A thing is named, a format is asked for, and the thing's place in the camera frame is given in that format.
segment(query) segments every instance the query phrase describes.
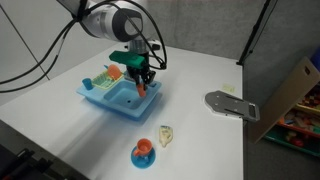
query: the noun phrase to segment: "table surface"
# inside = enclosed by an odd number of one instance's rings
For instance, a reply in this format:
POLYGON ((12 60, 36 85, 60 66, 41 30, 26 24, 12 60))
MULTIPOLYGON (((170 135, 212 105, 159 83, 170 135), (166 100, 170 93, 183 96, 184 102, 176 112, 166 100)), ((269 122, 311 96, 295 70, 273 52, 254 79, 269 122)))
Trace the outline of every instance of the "table surface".
POLYGON ((168 47, 168 69, 155 77, 162 87, 148 116, 136 122, 76 93, 81 80, 104 71, 103 65, 112 63, 109 54, 123 46, 1 106, 0 119, 90 179, 243 179, 242 121, 216 115, 204 102, 206 93, 228 88, 241 98, 242 67, 235 60, 168 47), (159 143, 160 125, 174 131, 166 148, 159 143), (130 160, 140 138, 150 139, 156 152, 147 169, 130 160))

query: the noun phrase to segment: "wire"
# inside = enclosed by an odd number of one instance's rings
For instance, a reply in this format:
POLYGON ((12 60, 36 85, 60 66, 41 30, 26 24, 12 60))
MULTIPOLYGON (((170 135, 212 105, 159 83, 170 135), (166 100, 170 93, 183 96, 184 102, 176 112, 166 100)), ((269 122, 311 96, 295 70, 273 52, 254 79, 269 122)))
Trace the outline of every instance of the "wire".
POLYGON ((14 92, 14 91, 19 91, 19 90, 22 90, 22 89, 25 89, 25 88, 28 88, 34 84, 36 84, 37 82, 39 82, 40 80, 42 80, 45 76, 47 76, 47 74, 51 71, 51 69, 53 68, 53 66, 55 65, 55 63, 57 62, 58 60, 58 57, 59 57, 59 54, 60 54, 60 51, 61 51, 61 48, 63 46, 63 43, 64 43, 64 40, 66 39, 70 29, 73 27, 73 25, 76 23, 75 20, 72 20, 67 27, 67 29, 64 29, 63 31, 61 31, 63 34, 63 37, 62 37, 62 40, 61 40, 61 45, 59 47, 59 50, 58 50, 58 53, 56 54, 53 62, 51 63, 50 67, 48 68, 48 70, 42 75, 40 76, 37 80, 33 81, 32 83, 30 84, 27 84, 25 86, 22 86, 22 87, 19 87, 19 88, 15 88, 15 89, 10 89, 10 90, 3 90, 3 91, 0 91, 0 93, 9 93, 9 92, 14 92))
POLYGON ((12 82, 14 80, 17 80, 17 79, 20 79, 28 74, 30 74, 31 72, 33 72, 37 67, 39 67, 48 57, 48 55, 51 53, 52 49, 55 47, 55 45, 57 44, 58 40, 61 38, 61 36, 63 35, 63 33, 67 30, 67 28, 72 24, 74 23, 73 22, 74 20, 70 21, 63 29, 62 31, 59 33, 59 35, 56 37, 56 39, 54 40, 54 42, 51 44, 50 48, 48 49, 48 51, 46 52, 46 54, 44 55, 44 57, 42 58, 41 61, 39 61, 34 67, 32 67, 31 69, 29 69, 28 71, 16 76, 16 77, 13 77, 11 79, 7 79, 7 80, 4 80, 4 81, 1 81, 0 84, 6 84, 6 83, 9 83, 9 82, 12 82))
POLYGON ((154 50, 151 48, 151 45, 149 44, 149 42, 147 41, 147 39, 144 37, 144 35, 142 34, 142 32, 139 30, 139 28, 135 25, 135 23, 132 21, 132 19, 125 13, 122 11, 122 9, 113 4, 113 3, 110 3, 111 0, 105 0, 105 1, 102 1, 100 3, 97 3, 95 4, 94 6, 92 6, 91 8, 89 8, 88 10, 86 10, 85 14, 88 15, 90 14, 93 10, 99 8, 100 6, 103 6, 103 5, 111 5, 111 6, 114 6, 115 8, 117 8, 119 10, 119 12, 121 12, 124 16, 127 17, 127 19, 130 21, 131 25, 135 28, 135 30, 138 32, 138 34, 142 37, 142 39, 144 40, 144 42, 147 44, 148 48, 150 49, 151 53, 153 54, 153 57, 160 63, 160 68, 156 68, 154 66, 151 66, 149 65, 149 67, 152 67, 152 68, 155 68, 155 69, 159 69, 159 70, 163 70, 163 69, 166 69, 166 64, 167 64, 167 53, 166 53, 166 48, 165 48, 165 45, 164 45, 164 42, 163 42, 163 38, 161 36, 161 33, 160 33, 160 30, 157 26, 157 24, 155 23, 154 19, 152 18, 152 16, 149 14, 149 12, 144 8, 142 7, 140 4, 136 3, 136 2, 132 2, 132 1, 129 1, 129 0, 122 0, 122 1, 126 1, 128 3, 131 3, 135 6, 137 6, 139 9, 141 9, 147 16, 148 18, 150 19, 150 21, 152 22, 154 28, 156 29, 157 31, 157 34, 159 36, 159 39, 160 39, 160 42, 161 42, 161 46, 162 46, 162 50, 163 50, 163 54, 164 54, 164 64, 163 64, 163 60, 158 57, 156 55, 156 53, 154 52, 154 50))
POLYGON ((256 42, 255 42, 254 45, 252 46, 252 48, 251 48, 251 50, 249 51, 249 53, 247 54, 247 56, 243 59, 243 61, 245 61, 245 60, 253 53, 253 50, 254 50, 254 48, 256 47, 256 45, 258 44, 258 41, 259 41, 259 39, 260 39, 260 37, 261 37, 261 35, 262 35, 262 32, 263 32, 264 28, 266 27, 266 25, 267 25, 267 23, 268 23, 268 21, 269 21, 269 19, 270 19, 271 14, 273 13, 273 10, 276 8, 276 6, 277 6, 277 4, 278 4, 278 1, 279 1, 279 0, 276 0, 276 2, 274 3, 274 6, 272 7, 272 9, 271 9, 271 11, 270 11, 270 13, 269 13, 269 15, 268 15, 268 17, 267 17, 266 22, 264 23, 264 25, 263 25, 263 27, 262 27, 262 29, 261 29, 261 31, 260 31, 260 34, 259 34, 258 37, 257 37, 256 42))

